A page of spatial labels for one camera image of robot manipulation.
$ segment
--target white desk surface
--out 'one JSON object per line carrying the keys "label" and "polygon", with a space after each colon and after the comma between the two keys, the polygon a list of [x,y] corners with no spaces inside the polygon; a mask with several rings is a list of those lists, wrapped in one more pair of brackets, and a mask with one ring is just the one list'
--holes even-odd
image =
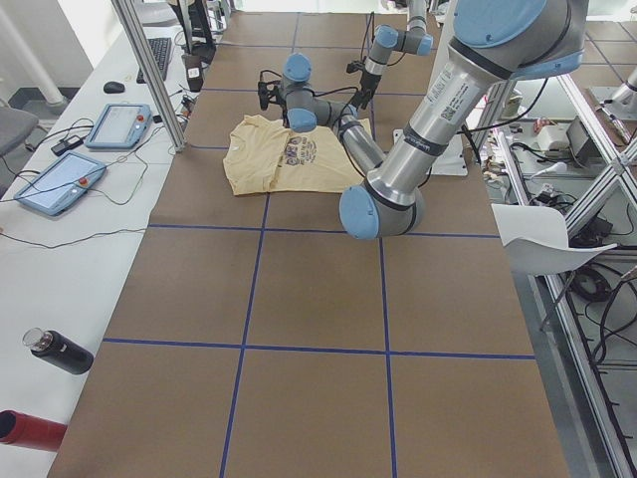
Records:
{"label": "white desk surface", "polygon": [[[170,36],[178,27],[149,28],[147,37]],[[165,82],[169,94],[187,85],[180,49],[173,49]],[[107,103],[146,103],[158,113],[146,85],[135,82],[138,66],[122,34],[106,53],[52,131],[69,127],[79,118],[96,120]],[[107,95],[107,81],[122,82],[126,91]],[[171,97],[177,106],[181,94]],[[149,127],[148,138],[157,128]],[[80,129],[86,134],[88,129]],[[42,170],[56,157],[50,150],[56,139],[43,144],[25,169]],[[120,153],[76,151],[104,162]],[[88,192],[71,210],[58,218],[32,212],[17,202],[0,203],[0,227],[6,234],[47,244],[58,244],[97,232],[144,228],[165,180],[173,156],[170,138],[163,129],[139,155],[149,164],[132,200],[117,206]],[[143,164],[132,155],[126,162],[109,167],[96,188],[115,200],[126,200],[141,175]],[[5,199],[24,185],[17,179]],[[95,353],[102,341],[117,302],[141,233],[120,233],[91,239],[73,246],[46,250],[0,237],[0,407],[68,423],[76,407],[87,374],[75,376],[31,356],[22,336],[32,327],[53,329]],[[4,478],[38,478],[47,475],[54,453],[0,445],[0,475]]]}

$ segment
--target white mounting plate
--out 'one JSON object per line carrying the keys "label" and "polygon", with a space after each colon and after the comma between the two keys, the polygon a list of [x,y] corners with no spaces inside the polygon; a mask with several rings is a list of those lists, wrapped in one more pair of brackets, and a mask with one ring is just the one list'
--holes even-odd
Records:
{"label": "white mounting plate", "polygon": [[[588,89],[590,93],[593,95],[595,100],[600,104],[610,99],[617,87],[593,87]],[[616,105],[609,103],[604,105],[604,108],[611,114],[615,115],[619,120],[622,121],[637,121],[637,114],[628,113],[621,108],[618,108]]]}
{"label": "white mounting plate", "polygon": [[[394,144],[402,136],[402,129],[394,130]],[[466,176],[469,171],[463,156],[462,139],[456,134],[449,142],[449,147],[436,159],[431,174],[436,176]]]}

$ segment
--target white chair seat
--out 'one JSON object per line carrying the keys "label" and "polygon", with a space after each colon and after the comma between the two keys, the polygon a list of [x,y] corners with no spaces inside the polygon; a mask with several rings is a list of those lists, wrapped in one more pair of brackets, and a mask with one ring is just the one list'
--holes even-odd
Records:
{"label": "white chair seat", "polygon": [[574,271],[617,244],[568,247],[564,217],[549,207],[492,204],[514,272],[544,276]]}

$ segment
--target black mouse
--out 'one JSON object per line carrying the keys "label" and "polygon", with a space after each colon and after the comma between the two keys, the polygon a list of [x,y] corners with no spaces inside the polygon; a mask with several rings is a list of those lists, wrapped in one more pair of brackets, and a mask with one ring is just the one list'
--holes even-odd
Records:
{"label": "black mouse", "polygon": [[126,87],[120,82],[106,82],[104,83],[104,93],[123,93]]}

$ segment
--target small robot arm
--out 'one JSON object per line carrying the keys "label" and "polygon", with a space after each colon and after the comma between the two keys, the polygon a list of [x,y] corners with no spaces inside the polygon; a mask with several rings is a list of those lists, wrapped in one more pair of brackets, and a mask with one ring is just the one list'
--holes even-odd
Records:
{"label": "small robot arm", "polygon": [[[410,2],[410,12],[414,3]],[[361,184],[349,187],[340,198],[345,230],[358,239],[373,239],[405,234],[417,226],[424,213],[419,184],[492,84],[562,75],[579,66],[587,3],[459,0],[449,62],[387,154],[361,126],[356,110],[373,96],[385,68],[378,65],[386,65],[400,32],[378,27],[361,79],[361,91],[368,93],[354,95],[348,103],[315,98],[309,83],[310,60],[291,55],[275,94],[290,128],[306,132],[317,125],[331,127],[365,175]],[[427,42],[426,37],[420,37],[419,45]]]}

